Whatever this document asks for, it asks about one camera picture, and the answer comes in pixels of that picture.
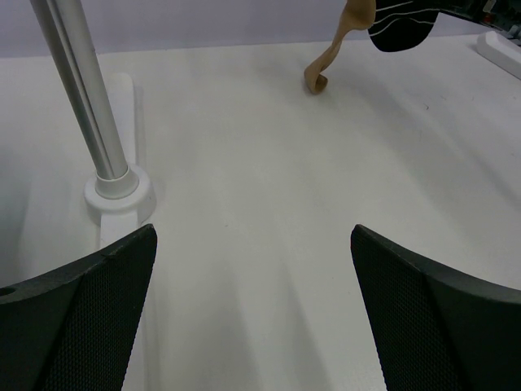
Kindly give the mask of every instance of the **white object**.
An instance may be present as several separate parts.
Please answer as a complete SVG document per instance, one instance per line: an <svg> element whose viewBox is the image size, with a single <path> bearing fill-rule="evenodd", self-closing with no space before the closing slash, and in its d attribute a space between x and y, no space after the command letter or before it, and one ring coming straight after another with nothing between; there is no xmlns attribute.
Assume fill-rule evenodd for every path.
<svg viewBox="0 0 521 391"><path fill-rule="evenodd" d="M478 53L508 73L521 79L521 47L495 31L478 36Z"/></svg>
<svg viewBox="0 0 521 391"><path fill-rule="evenodd" d="M136 165L137 144L132 78L125 73L113 75L107 84L107 92L125 157L129 163L129 170L122 178L113 181L104 181L98 175L95 175L85 185L85 201L88 205L90 217L96 224L100 225L100 248L104 248L137 230L152 215L155 208L155 193L151 180L145 170ZM109 189L108 193L118 191L118 182L125 181L127 175L135 175L138 178L138 185L130 195L117 200L100 195L107 188ZM124 391L143 391L146 389L144 357L144 341L140 323L123 384Z"/></svg>

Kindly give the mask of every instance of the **white table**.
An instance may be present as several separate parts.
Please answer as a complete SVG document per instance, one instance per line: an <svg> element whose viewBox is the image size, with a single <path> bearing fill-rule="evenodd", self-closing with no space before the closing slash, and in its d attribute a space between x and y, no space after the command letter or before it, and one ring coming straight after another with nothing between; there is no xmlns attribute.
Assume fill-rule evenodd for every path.
<svg viewBox="0 0 521 391"><path fill-rule="evenodd" d="M384 390L357 223L521 288L521 81L474 44L346 42L319 96L302 72L326 43L100 57L139 87L159 197L151 390ZM49 58L0 60L0 78L2 148L33 179L20 260L35 275L94 249L93 167Z"/></svg>

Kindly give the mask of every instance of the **white plastic stand leg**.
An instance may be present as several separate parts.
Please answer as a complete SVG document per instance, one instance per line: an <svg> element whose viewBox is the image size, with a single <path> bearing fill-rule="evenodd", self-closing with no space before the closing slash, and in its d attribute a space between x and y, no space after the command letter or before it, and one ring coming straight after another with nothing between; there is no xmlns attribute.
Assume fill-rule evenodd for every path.
<svg viewBox="0 0 521 391"><path fill-rule="evenodd" d="M151 216L155 208L155 193L151 181L147 173L137 165L134 84L132 78L125 73L113 75L107 83L107 93L123 151L129 163L129 170L131 170L132 175L137 175L138 185L130 195L117 200L111 200L99 194L100 178L94 176L86 183L85 200L89 213L94 222L100 225L100 248L104 248L138 229ZM114 183L102 181L101 188L105 185L110 187ZM142 319L145 317L145 313L146 311L143 309ZM136 333L136 339L134 340L125 382L123 383L124 391L144 391L147 389L144 348L141 321Z"/></svg>
<svg viewBox="0 0 521 391"><path fill-rule="evenodd" d="M521 47L495 31L478 36L478 53L508 73L521 79Z"/></svg>

